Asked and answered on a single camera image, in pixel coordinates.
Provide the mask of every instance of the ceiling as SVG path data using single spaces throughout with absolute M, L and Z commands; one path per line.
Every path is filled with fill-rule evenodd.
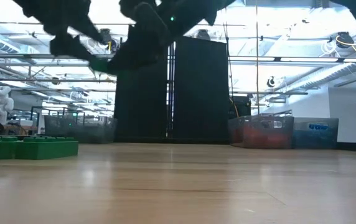
M 126 38 L 128 24 L 132 21 L 119 12 L 118 1 L 92 0 L 90 18 L 97 28 L 109 28 L 113 37 Z M 194 27 L 187 35 L 194 35 L 199 29 L 207 29 L 212 40 L 226 42 L 225 32 L 229 36 L 229 52 L 231 56 L 265 57 L 356 57 L 353 48 L 335 49 L 327 44 L 329 37 L 338 32 L 347 31 L 356 43 L 356 20 L 350 11 L 344 7 L 314 8 L 310 7 L 259 7 L 256 8 L 234 4 L 226 11 L 218 13 L 216 25 L 210 27 L 203 21 Z M 12 45 L 33 53 L 48 54 L 49 36 L 43 31 L 42 25 L 34 18 L 26 18 L 21 8 L 12 0 L 0 0 L 0 36 L 6 38 Z M 91 40 L 82 38 L 82 42 L 94 54 L 107 54 L 101 46 Z M 0 60 L 8 63 L 18 63 L 17 60 Z M 55 60 L 37 60 L 38 63 L 57 63 Z M 60 63 L 83 63 L 79 60 L 60 60 Z M 302 65 L 261 65 L 258 70 L 260 91 L 267 90 L 267 80 L 274 76 L 281 82 L 289 82 L 315 70 L 318 66 Z M 9 67 L 17 72 L 27 74 L 28 67 Z M 39 72 L 36 78 L 60 77 L 66 79 L 94 79 L 94 74 L 87 67 L 33 67 L 32 72 Z M 235 63 L 231 67 L 234 88 L 237 91 L 256 90 L 256 65 Z M 83 88 L 114 90 L 113 83 L 61 83 L 57 86 L 46 84 L 48 88 Z M 113 93 L 91 93 L 94 99 L 114 100 Z

